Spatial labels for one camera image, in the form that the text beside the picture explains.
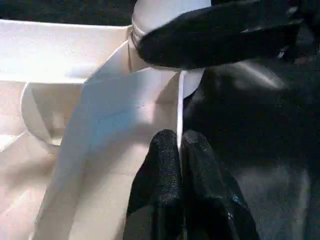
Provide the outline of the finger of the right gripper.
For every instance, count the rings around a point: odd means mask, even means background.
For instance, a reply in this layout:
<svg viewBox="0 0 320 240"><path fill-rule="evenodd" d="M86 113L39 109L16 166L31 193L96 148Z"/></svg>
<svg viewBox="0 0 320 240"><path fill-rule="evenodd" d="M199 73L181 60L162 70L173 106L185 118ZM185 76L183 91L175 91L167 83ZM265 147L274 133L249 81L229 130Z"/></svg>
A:
<svg viewBox="0 0 320 240"><path fill-rule="evenodd" d="M205 68L274 57L292 46L300 27L285 0L222 1L181 14L145 35L138 54L169 68Z"/></svg>

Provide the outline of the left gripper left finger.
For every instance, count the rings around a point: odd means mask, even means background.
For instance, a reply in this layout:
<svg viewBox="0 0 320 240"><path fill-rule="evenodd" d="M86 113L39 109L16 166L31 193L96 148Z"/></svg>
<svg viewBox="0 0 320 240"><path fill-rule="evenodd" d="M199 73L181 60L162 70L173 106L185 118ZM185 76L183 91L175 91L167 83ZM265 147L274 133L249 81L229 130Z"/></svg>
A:
<svg viewBox="0 0 320 240"><path fill-rule="evenodd" d="M136 173L123 232L125 240L179 240L183 231L183 187L177 135L159 131Z"/></svg>

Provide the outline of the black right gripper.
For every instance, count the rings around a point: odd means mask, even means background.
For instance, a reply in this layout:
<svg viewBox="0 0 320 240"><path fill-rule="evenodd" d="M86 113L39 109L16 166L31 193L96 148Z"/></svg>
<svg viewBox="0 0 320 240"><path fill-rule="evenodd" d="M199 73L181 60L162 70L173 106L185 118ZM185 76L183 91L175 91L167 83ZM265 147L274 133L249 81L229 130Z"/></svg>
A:
<svg viewBox="0 0 320 240"><path fill-rule="evenodd" d="M288 0L291 16L302 23L294 43L283 49L282 60L314 60L320 55L320 2L318 0Z"/></svg>

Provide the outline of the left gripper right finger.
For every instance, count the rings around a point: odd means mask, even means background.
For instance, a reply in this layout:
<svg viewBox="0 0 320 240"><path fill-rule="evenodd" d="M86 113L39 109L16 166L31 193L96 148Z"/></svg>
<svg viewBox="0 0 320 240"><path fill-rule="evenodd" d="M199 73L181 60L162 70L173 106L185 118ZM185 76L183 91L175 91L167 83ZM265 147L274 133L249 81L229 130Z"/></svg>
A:
<svg viewBox="0 0 320 240"><path fill-rule="evenodd" d="M186 232L189 240L258 240L250 208L235 178L204 135L181 139Z"/></svg>

